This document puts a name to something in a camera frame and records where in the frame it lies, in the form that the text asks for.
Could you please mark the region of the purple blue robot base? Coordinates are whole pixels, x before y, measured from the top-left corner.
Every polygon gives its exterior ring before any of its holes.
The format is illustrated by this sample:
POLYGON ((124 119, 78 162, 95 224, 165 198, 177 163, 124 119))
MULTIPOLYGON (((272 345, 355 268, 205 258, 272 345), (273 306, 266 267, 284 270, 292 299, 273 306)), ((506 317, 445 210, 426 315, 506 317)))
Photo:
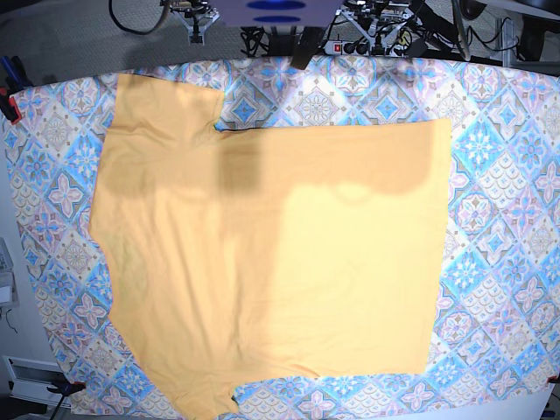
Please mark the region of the purple blue robot base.
POLYGON ((212 0, 228 26, 326 27, 341 7, 340 0, 212 0))

